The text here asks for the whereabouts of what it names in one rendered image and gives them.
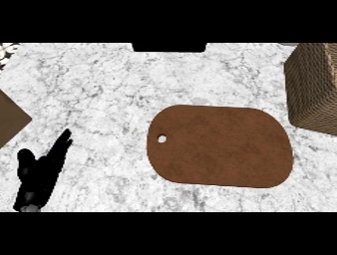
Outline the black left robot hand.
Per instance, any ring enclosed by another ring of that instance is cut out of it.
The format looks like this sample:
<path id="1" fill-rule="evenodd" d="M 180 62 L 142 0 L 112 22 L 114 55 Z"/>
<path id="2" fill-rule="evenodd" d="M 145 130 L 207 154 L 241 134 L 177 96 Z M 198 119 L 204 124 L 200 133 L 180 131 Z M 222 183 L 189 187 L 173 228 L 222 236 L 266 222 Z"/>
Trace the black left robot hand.
<path id="1" fill-rule="evenodd" d="M 49 153 L 40 158 L 35 158 L 28 148 L 18 152 L 21 187 L 13 209 L 19 212 L 22 212 L 22 207 L 31 204 L 37 205 L 40 209 L 47 205 L 64 169 L 68 149 L 74 142 L 71 135 L 72 132 L 66 128 Z"/>

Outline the brown wicker basket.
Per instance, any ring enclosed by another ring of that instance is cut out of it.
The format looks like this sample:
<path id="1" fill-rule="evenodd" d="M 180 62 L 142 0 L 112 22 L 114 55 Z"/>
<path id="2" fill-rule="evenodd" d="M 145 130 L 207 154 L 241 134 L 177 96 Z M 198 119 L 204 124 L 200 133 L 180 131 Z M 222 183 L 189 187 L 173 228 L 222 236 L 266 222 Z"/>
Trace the brown wicker basket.
<path id="1" fill-rule="evenodd" d="M 337 43 L 300 43 L 284 75 L 290 123 L 337 136 Z"/>

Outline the brown wooden cutting board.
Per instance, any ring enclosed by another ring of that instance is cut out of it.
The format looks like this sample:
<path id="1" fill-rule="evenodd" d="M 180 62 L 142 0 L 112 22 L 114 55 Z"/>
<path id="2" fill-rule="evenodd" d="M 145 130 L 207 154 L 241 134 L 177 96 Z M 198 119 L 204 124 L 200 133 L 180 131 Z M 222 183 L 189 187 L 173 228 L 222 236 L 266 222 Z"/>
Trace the brown wooden cutting board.
<path id="1" fill-rule="evenodd" d="M 251 108 L 166 108 L 151 123 L 148 156 L 160 176 L 177 183 L 269 188 L 293 169 L 285 129 Z"/>

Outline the black appliance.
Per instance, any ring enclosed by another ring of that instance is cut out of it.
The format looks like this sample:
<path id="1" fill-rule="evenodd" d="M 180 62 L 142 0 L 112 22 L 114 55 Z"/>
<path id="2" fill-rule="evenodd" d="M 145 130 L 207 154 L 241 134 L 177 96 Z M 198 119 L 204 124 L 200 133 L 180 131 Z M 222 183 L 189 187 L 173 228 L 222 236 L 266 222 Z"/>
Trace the black appliance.
<path id="1" fill-rule="evenodd" d="M 136 52 L 203 53 L 204 43 L 133 43 Z"/>

